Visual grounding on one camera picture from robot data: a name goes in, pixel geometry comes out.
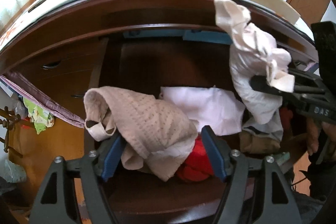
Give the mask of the person's right hand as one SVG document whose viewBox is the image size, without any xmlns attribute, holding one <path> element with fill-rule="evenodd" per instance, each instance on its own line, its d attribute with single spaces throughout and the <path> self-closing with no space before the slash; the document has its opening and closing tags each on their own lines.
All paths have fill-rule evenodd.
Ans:
<svg viewBox="0 0 336 224">
<path fill-rule="evenodd" d="M 318 151 L 318 138 L 322 130 L 330 140 L 335 143 L 336 127 L 334 124 L 326 122 L 319 124 L 318 122 L 315 122 L 313 118 L 307 118 L 307 152 L 309 156 Z"/>
</svg>

